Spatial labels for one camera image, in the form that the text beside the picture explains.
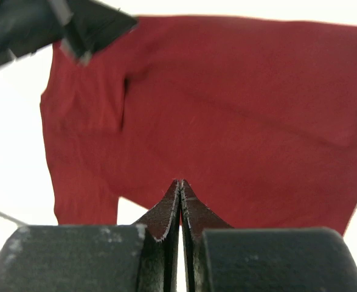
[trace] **white background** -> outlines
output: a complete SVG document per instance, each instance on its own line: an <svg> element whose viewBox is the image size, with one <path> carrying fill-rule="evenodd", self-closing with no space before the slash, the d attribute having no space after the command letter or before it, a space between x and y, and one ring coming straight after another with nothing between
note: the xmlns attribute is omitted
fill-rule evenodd
<svg viewBox="0 0 357 292"><path fill-rule="evenodd" d="M285 20L314 20L357 25L357 0L116 0L102 1L143 15L242 15ZM0 211L28 224L56 224L54 195L44 156L40 94L49 78L52 49L0 69ZM145 210L119 202L118 223L132 223ZM0 248L16 225L0 218ZM357 262L357 211L345 240ZM179 290L184 291L183 269Z"/></svg>

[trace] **red shirt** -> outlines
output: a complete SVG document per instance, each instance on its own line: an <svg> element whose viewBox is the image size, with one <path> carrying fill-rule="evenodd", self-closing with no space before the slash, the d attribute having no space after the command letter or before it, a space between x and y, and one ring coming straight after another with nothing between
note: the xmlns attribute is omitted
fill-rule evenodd
<svg viewBox="0 0 357 292"><path fill-rule="evenodd" d="M85 68L54 46L41 113L61 224L175 178L239 228L343 233L357 204L357 27L141 17Z"/></svg>

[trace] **clothing item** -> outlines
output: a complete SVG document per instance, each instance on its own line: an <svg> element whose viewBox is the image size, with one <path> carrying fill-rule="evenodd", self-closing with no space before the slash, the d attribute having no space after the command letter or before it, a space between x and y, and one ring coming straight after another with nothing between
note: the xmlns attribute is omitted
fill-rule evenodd
<svg viewBox="0 0 357 292"><path fill-rule="evenodd" d="M62 224L175 178L237 228L343 233L357 204L357 27L141 17L87 67L55 45L41 114Z"/></svg>

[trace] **red fabric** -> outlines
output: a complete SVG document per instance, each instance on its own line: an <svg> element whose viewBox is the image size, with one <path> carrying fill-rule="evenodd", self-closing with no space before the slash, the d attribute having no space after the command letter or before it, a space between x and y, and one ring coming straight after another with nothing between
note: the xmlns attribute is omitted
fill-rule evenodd
<svg viewBox="0 0 357 292"><path fill-rule="evenodd" d="M239 228L328 226L357 204L357 27L142 17L42 96L59 223L115 223L175 178Z"/></svg>

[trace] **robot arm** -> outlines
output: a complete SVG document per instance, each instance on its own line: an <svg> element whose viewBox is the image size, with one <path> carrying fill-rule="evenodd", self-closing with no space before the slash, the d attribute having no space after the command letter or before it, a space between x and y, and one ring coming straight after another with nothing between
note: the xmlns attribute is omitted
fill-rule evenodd
<svg viewBox="0 0 357 292"><path fill-rule="evenodd" d="M93 0L0 0L0 66L58 40L86 64L136 23Z"/></svg>

